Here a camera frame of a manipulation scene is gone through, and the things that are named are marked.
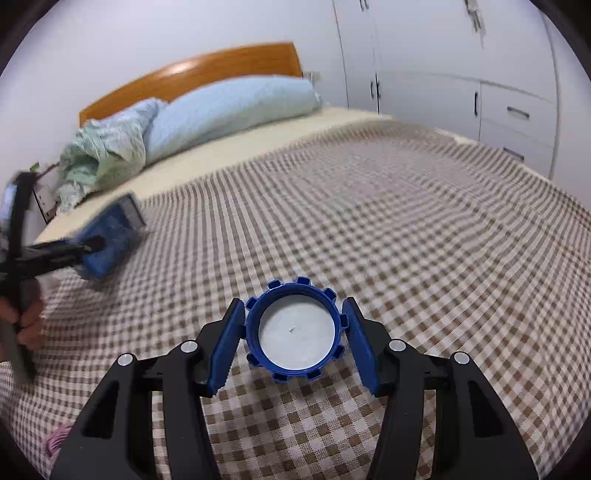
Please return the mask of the person's left hand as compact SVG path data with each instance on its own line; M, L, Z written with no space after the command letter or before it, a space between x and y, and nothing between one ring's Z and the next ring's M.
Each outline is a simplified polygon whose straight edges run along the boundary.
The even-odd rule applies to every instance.
M43 309L44 303L41 297L32 300L28 309L23 313L18 313L5 298L1 298L1 323L18 325L20 327L20 331L16 335L18 344L30 351L35 351L42 347L45 339Z

